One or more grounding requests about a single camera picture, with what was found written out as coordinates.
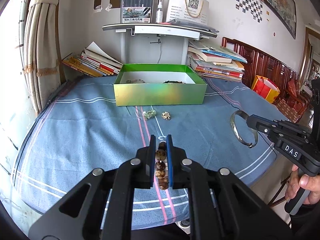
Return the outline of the right forearm black sleeve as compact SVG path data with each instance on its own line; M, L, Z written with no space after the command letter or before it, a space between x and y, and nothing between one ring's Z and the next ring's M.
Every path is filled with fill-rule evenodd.
M320 203L303 204L295 215L291 215L293 239L318 240L320 237Z

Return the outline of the person right hand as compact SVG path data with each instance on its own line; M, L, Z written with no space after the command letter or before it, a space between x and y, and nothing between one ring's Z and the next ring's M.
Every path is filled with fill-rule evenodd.
M299 177L298 166L293 165L289 184L285 192L285 199L289 200L295 198L299 189L309 190L308 197L304 200L304 204L312 205L319 202L320 199L320 176L310 177L306 174Z

